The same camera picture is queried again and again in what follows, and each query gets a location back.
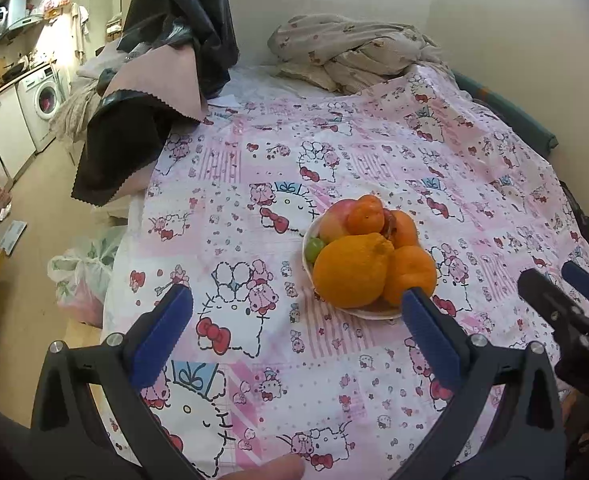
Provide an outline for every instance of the green grape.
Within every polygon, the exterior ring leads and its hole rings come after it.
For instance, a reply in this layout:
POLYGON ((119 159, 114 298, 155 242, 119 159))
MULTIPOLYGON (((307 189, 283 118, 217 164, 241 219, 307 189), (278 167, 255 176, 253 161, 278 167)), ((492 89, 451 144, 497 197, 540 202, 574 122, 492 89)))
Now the green grape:
POLYGON ((319 238, 310 238, 305 247, 305 259, 312 264, 315 263, 317 256, 319 256, 319 253, 325 246, 326 244, 319 240, 319 238))

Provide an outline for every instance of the pink bed sheet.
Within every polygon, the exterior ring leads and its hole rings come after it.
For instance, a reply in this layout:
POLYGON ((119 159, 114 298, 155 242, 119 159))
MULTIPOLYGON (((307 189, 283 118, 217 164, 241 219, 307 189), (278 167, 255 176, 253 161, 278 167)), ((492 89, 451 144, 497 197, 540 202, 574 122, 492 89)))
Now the pink bed sheet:
POLYGON ((388 478, 445 408, 450 392, 401 320, 334 310, 303 272, 311 221, 365 193, 414 217, 439 269, 433 301, 466 332, 513 348, 537 339, 558 359, 517 295, 530 267, 589 311, 559 276, 568 259, 589 270, 589 247, 552 167, 441 72, 415 66, 350 97, 211 107, 170 135, 104 320, 125 332, 172 283, 191 286, 194 316, 142 397, 204 476, 295 452, 307 479, 388 478))

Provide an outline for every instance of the beige floor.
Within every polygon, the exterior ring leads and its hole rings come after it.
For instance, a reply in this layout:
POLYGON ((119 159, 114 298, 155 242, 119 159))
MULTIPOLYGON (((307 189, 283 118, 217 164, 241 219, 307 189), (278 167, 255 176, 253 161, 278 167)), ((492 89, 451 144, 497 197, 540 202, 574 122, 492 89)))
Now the beige floor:
MULTIPOLYGON (((0 412, 30 425, 34 391, 48 345, 66 337, 68 318, 56 305, 47 277, 50 258, 78 236, 95 236, 110 224, 107 215, 70 197, 76 169, 58 141, 30 164, 11 190, 9 220, 28 227, 0 272, 0 412)), ((7 228, 8 220, 0 227, 7 228)), ((96 337, 71 323, 71 346, 96 337)))

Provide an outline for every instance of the bowl of fruit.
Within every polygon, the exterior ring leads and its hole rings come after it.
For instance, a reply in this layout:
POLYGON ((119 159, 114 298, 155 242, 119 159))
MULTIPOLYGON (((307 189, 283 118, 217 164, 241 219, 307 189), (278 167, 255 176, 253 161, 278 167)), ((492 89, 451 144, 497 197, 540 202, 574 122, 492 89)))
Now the bowl of fruit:
POLYGON ((411 216, 374 195, 340 200, 315 219, 302 259, 317 294, 362 319, 401 317, 404 291, 419 286, 430 297, 437 286, 435 262, 411 216))

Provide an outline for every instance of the countertop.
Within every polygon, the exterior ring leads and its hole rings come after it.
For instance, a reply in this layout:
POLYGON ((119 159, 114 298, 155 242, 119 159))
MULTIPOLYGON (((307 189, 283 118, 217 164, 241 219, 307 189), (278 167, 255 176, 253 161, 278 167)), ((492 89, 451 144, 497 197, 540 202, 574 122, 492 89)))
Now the countertop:
POLYGON ((6 88, 10 88, 12 85, 14 85, 14 84, 18 83, 19 81, 21 81, 25 76, 30 75, 33 72, 36 72, 37 70, 39 70, 40 68, 43 68, 44 66, 48 66, 50 63, 54 63, 54 62, 53 61, 50 61, 50 62, 40 63, 40 64, 36 65, 34 68, 31 68, 27 72, 21 74, 19 77, 13 79, 9 83, 5 83, 5 85, 3 85, 2 87, 0 87, 0 93, 3 92, 6 88))

